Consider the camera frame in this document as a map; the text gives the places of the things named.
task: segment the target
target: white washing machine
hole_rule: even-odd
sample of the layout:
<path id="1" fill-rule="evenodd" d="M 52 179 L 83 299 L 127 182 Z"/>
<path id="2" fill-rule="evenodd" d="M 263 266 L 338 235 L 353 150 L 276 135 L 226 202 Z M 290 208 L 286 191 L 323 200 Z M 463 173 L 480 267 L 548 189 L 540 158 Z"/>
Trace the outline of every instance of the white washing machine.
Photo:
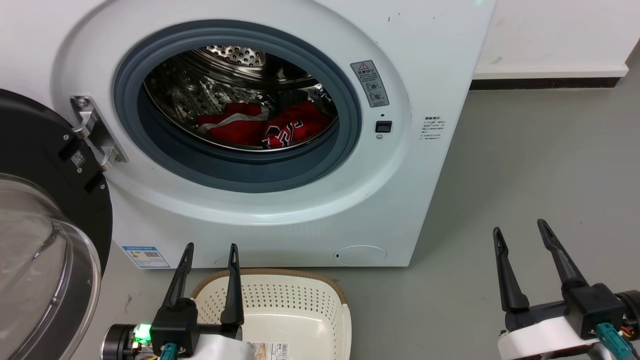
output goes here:
<path id="1" fill-rule="evenodd" d="M 225 266 L 230 243 L 243 266 L 406 266 L 493 7 L 5 1 L 0 88 L 73 127 L 60 141 L 79 177 L 73 143 L 89 143 L 113 239 L 141 268 L 175 267 L 189 241 L 195 267 Z M 249 103 L 257 113 L 221 120 Z M 303 103 L 324 125 L 296 138 L 315 116 L 291 117 Z M 259 118 L 271 129 L 283 114 L 293 120 L 248 145 L 209 133 Z"/>

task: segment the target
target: red garment with lettering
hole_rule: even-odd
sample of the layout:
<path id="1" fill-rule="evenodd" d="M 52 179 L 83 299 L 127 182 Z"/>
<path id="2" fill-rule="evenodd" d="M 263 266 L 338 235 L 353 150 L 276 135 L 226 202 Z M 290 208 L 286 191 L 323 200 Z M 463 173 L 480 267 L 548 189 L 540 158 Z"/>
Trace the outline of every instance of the red garment with lettering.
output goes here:
<path id="1" fill-rule="evenodd" d="M 287 147 L 307 141 L 329 126 L 331 118 L 309 100 L 284 110 L 267 123 L 262 145 L 267 149 Z"/>
<path id="2" fill-rule="evenodd" d="M 230 103 L 222 115 L 198 116 L 198 132 L 231 144 L 262 147 L 268 116 L 260 104 Z"/>

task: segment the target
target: door hinge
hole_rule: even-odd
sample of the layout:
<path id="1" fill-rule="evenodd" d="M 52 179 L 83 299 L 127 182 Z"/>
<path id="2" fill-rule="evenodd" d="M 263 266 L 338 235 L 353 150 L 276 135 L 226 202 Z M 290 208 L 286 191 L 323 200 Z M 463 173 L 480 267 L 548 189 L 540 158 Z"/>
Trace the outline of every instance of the door hinge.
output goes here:
<path id="1" fill-rule="evenodd" d="M 125 154 L 102 121 L 102 116 L 88 95 L 71 97 L 77 124 L 73 131 L 80 139 L 85 140 L 103 172 L 111 169 L 115 163 L 127 162 Z"/>

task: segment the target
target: teal connector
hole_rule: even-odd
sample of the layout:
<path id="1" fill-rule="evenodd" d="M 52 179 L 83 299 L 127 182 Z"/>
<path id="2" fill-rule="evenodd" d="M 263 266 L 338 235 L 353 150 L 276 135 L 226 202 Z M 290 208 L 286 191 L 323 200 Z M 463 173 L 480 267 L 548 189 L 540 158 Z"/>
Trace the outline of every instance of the teal connector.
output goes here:
<path id="1" fill-rule="evenodd" d="M 622 338 L 611 323 L 604 322 L 596 326 L 596 337 L 617 360 L 634 360 L 631 346 Z"/>
<path id="2" fill-rule="evenodd" d="M 173 343 L 164 344 L 164 349 L 158 360 L 176 360 L 178 358 L 178 346 Z"/>

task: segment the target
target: floor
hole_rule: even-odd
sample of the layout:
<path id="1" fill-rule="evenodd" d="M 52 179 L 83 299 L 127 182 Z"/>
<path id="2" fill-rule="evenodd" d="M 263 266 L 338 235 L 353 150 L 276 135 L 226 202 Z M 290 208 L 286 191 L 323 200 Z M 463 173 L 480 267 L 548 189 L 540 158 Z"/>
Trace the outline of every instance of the floor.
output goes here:
<path id="1" fill-rule="evenodd" d="M 352 359 L 499 359 L 497 225 L 531 304 L 561 299 L 538 218 L 587 280 L 640 289 L 640 56 L 628 65 L 613 89 L 469 93 L 411 265 L 311 269 L 346 293 Z M 212 271 L 194 270 L 187 292 Z M 73 359 L 99 359 L 113 323 L 150 322 L 171 277 L 114 249 Z"/>

